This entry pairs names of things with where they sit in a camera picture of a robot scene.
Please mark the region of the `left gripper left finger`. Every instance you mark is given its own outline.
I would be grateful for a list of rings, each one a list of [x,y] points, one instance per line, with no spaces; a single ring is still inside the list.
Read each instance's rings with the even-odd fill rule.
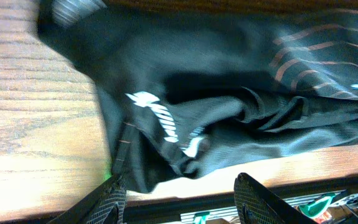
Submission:
[[[48,224],[124,224],[126,193],[122,177],[113,175]]]

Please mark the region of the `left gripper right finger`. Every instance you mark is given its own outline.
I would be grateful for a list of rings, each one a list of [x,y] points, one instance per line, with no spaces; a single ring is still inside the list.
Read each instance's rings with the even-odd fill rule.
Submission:
[[[242,224],[315,224],[246,173],[235,180],[234,201]]]

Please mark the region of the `black printed cycling jersey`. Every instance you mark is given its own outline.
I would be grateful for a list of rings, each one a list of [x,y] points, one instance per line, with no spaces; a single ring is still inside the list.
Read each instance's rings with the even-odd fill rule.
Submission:
[[[150,12],[41,1],[40,40],[92,79],[130,190],[358,144],[358,10]]]

